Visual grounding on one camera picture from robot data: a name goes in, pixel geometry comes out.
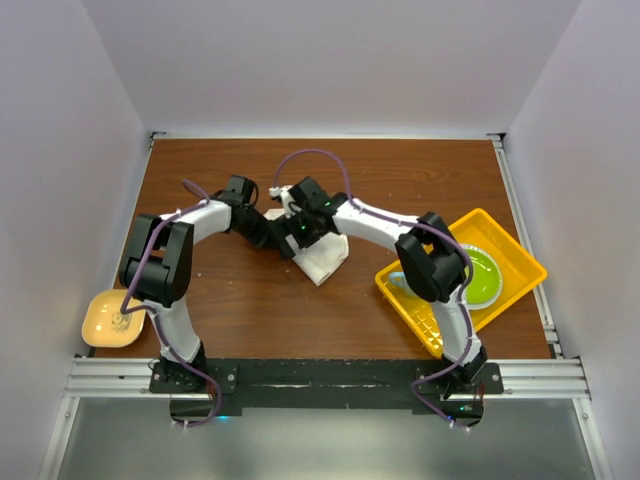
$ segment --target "beige bowl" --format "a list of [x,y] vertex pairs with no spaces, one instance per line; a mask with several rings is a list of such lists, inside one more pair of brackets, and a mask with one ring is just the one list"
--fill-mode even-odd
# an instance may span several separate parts
[[[120,306],[126,290],[106,290],[98,294],[87,310],[82,324],[82,339],[92,347],[125,347],[133,343],[144,325],[144,310],[120,314]],[[142,305],[139,300],[131,299],[129,307]]]

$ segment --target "wood surface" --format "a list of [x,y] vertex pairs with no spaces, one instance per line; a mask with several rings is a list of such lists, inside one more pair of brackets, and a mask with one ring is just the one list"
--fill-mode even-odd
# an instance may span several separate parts
[[[428,210],[448,223],[481,207],[515,238],[516,230],[490,141],[458,140],[159,140],[142,185],[136,214],[173,212],[195,203],[181,186],[189,178],[209,192],[231,174],[255,180],[262,212],[274,171],[287,154],[324,148],[339,155],[353,192],[365,202],[399,213]],[[333,194],[344,191],[334,162],[318,154],[298,157],[280,183],[312,175]],[[349,258],[315,287],[293,262],[275,251],[256,251],[238,234],[217,234],[194,248],[187,305],[210,357],[428,358],[430,355],[383,298],[376,272],[395,255],[351,238]],[[492,358],[549,358],[532,294],[480,333]],[[155,357],[159,344],[147,320],[140,338],[98,357]]]

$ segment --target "yellow plate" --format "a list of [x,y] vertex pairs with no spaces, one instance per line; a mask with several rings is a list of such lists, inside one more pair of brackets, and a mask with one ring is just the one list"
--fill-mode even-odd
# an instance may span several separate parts
[[[453,223],[449,230],[459,243],[475,245],[491,255],[502,272],[503,287],[498,299],[490,307],[471,312],[476,330],[487,325],[547,278],[547,270],[481,208],[466,214]],[[401,271],[400,261],[396,260],[377,273],[376,285],[431,355],[440,358],[442,339],[429,304],[406,295],[402,288],[389,282],[391,272]]]
[[[89,304],[82,324],[82,339],[92,347],[125,347],[133,343],[144,324],[144,310],[129,315],[120,314],[126,290],[106,290]],[[141,305],[131,299],[130,307]]]

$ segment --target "gray floor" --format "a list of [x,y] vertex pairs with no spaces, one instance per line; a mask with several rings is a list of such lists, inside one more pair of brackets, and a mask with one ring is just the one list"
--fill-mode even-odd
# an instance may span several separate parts
[[402,411],[266,409],[184,432],[167,400],[83,400],[60,478],[594,478],[571,401],[486,403],[466,435]]

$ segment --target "green plate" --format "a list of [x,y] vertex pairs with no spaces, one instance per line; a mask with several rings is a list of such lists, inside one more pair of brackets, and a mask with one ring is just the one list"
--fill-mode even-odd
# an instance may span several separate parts
[[473,245],[462,245],[473,263],[473,280],[467,287],[469,310],[481,310],[495,302],[502,292],[502,273],[491,255]]

